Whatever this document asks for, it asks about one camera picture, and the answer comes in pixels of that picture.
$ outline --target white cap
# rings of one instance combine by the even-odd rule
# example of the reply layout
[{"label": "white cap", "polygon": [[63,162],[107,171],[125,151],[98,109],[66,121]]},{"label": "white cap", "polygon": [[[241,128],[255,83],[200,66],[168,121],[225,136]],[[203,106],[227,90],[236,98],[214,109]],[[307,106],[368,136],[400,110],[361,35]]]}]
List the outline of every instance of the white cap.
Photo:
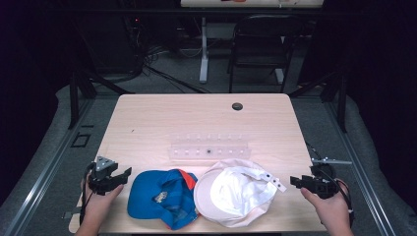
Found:
[{"label": "white cap", "polygon": [[208,220],[243,227],[268,211],[276,190],[284,192],[286,188],[259,164],[223,159],[197,181],[194,201]]}]

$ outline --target black chair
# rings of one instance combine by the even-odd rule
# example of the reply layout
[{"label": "black chair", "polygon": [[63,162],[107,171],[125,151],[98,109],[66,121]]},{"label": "black chair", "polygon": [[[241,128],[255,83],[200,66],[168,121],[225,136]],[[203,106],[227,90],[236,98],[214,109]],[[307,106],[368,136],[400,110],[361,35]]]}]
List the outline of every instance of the black chair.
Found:
[{"label": "black chair", "polygon": [[304,22],[295,16],[254,15],[239,21],[233,32],[227,72],[232,93],[234,67],[282,69],[283,92],[296,39]]}]

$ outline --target wire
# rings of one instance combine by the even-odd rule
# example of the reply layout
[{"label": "wire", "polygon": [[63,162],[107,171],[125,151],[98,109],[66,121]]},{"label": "wire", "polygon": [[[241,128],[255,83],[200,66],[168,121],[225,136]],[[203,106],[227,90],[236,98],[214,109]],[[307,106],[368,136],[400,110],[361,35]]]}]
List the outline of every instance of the wire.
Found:
[{"label": "wire", "polygon": [[[85,38],[85,36],[84,36],[84,34],[82,33],[82,31],[80,30],[80,27],[79,27],[79,24],[76,22],[76,20],[74,20],[74,19],[71,19],[70,21],[70,24],[74,27],[74,29],[76,30],[76,32],[77,32],[77,34],[78,34],[78,36],[80,37],[80,39],[82,40],[82,42],[85,44],[85,46],[86,46],[86,48],[88,49],[88,51],[89,51],[89,54],[91,55],[91,56],[94,56],[94,59],[99,63],[99,64],[101,64],[102,66],[104,66],[104,67],[108,67],[108,65],[107,64],[105,64],[102,60],[101,60],[101,58],[97,55],[97,53],[95,52],[95,49],[89,44],[89,41]],[[137,43],[139,43],[138,42],[138,39],[139,39],[139,34],[140,34],[140,32],[141,32],[141,30],[139,29],[138,30],[138,35],[137,35]],[[139,53],[141,54],[141,47],[140,47],[140,45],[138,44],[138,48],[139,48]],[[130,74],[128,74],[126,77],[123,77],[123,78],[120,78],[120,79],[115,79],[115,80],[109,80],[109,79],[106,79],[107,81],[109,81],[109,82],[111,82],[111,83],[113,83],[113,84],[117,84],[117,83],[121,83],[121,82],[126,82],[126,81],[131,81],[131,80],[133,80],[135,77],[137,77],[138,75],[140,75],[141,74],[141,72],[142,72],[142,65],[137,65],[137,67],[135,68],[135,70],[132,72],[132,73],[130,73]]]},{"label": "wire", "polygon": [[165,52],[165,51],[167,52],[168,50],[164,50],[163,46],[154,46],[153,48],[148,50],[148,55],[159,54],[159,53]]},{"label": "wire", "polygon": [[196,24],[197,30],[199,30],[199,33],[202,34],[202,31],[200,30],[200,25],[197,23],[196,18],[193,18],[194,24]]},{"label": "wire", "polygon": [[160,72],[160,71],[158,71],[158,70],[156,70],[155,68],[153,68],[153,67],[151,67],[151,66],[149,66],[149,65],[144,65],[144,67],[145,68],[147,68],[148,70],[150,70],[152,73],[154,73],[154,74],[156,74],[156,75],[159,75],[159,76],[161,76],[161,77],[163,77],[165,80],[168,80],[168,81],[170,81],[170,82],[175,82],[175,83],[177,83],[177,84],[179,84],[179,85],[181,85],[181,86],[184,86],[184,87],[186,87],[186,88],[188,88],[188,89],[191,89],[191,90],[193,90],[193,91],[195,91],[195,92],[197,92],[197,93],[210,93],[210,91],[208,91],[207,89],[205,89],[205,88],[200,88],[200,87],[196,87],[196,86],[193,86],[193,85],[191,85],[191,84],[188,84],[188,83],[186,83],[186,82],[183,82],[183,81],[180,81],[180,80],[178,80],[178,79],[175,79],[175,78],[173,78],[172,76],[169,76],[169,75],[167,75],[167,74],[165,74],[165,73],[163,73],[163,72]]},{"label": "wire", "polygon": [[307,147],[310,148],[313,151],[313,153],[317,156],[318,159],[322,159],[322,157],[320,156],[319,152],[316,151],[316,149],[312,145],[310,145],[306,141],[305,141],[305,143],[306,143]]},{"label": "wire", "polygon": [[[330,176],[328,176],[323,170],[319,169],[320,172],[322,172],[322,174],[325,174],[329,180],[336,186],[336,189],[338,192],[341,193],[341,195],[344,198],[344,201],[347,204],[347,208],[349,210],[349,221],[350,221],[350,226],[352,227],[353,224],[353,220],[355,219],[354,216],[354,211],[353,211],[353,207],[352,207],[352,199],[350,197],[350,192],[349,192],[349,188],[347,187],[347,185],[345,183],[343,183],[343,181],[340,180],[334,180],[332,179]],[[340,187],[339,183],[341,183],[347,190],[347,195],[346,193],[342,190],[342,188]]]},{"label": "wire", "polygon": [[83,192],[82,192],[82,205],[81,205],[81,210],[80,210],[80,225],[83,223],[84,216],[86,215],[86,207],[87,207],[87,204],[89,203],[89,199],[86,200],[87,177],[89,175],[89,172],[94,168],[95,168],[95,162],[92,162],[91,164],[89,164],[89,166],[87,166],[86,171],[84,172],[84,176],[83,176]]},{"label": "wire", "polygon": [[[193,55],[188,55],[187,53],[184,52],[184,51],[187,51],[187,50],[199,50],[199,51],[196,52]],[[181,52],[181,54],[185,57],[192,58],[192,57],[198,56],[202,52],[202,50],[203,50],[202,47],[201,48],[195,48],[195,49],[194,48],[189,48],[189,49],[179,49],[179,52]]]},{"label": "wire", "polygon": [[178,88],[178,90],[180,90],[182,93],[185,93],[181,88],[179,88],[177,85],[175,85],[173,82],[171,82],[170,80],[167,80],[170,84],[172,84],[174,87]]}]

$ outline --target wooden table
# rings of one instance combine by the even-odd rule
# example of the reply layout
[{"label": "wooden table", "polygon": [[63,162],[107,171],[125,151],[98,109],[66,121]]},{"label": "wooden table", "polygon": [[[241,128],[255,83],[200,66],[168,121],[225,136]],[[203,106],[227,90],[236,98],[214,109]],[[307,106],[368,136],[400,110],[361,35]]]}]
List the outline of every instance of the wooden table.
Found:
[{"label": "wooden table", "polygon": [[[239,102],[243,109],[234,110]],[[146,170],[180,168],[200,178],[218,160],[178,161],[169,157],[176,134],[239,134],[246,138],[250,160],[287,187],[269,211],[244,228],[226,228],[202,216],[170,231],[159,219],[139,220],[127,213],[132,183]],[[113,159],[132,175],[102,224],[102,233],[230,233],[324,231],[315,209],[289,184],[290,176],[309,174],[310,157],[289,97],[285,94],[129,94],[114,109],[97,155]],[[69,229],[76,232],[75,214]]]}]

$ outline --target black curtain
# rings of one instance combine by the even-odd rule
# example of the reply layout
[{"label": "black curtain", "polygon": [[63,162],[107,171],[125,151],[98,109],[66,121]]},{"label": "black curtain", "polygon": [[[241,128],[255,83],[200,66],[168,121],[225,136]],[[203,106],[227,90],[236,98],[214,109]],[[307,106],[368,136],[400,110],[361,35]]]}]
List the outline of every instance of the black curtain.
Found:
[{"label": "black curtain", "polygon": [[362,24],[361,18],[348,16],[349,13],[360,14],[371,4],[359,0],[326,0],[322,11],[324,14],[340,13],[346,17],[319,18],[312,34],[309,50],[298,78],[298,84],[306,84],[318,80],[334,72],[346,53],[346,47],[351,43],[352,36]]},{"label": "black curtain", "polygon": [[52,55],[59,51],[48,44],[51,35],[28,6],[3,2],[1,7],[1,204],[42,141],[57,109],[55,92],[66,84],[65,70],[56,65],[59,57]]},{"label": "black curtain", "polygon": [[413,1],[379,1],[373,8],[348,94],[358,104],[390,186],[417,212],[415,7]]}]

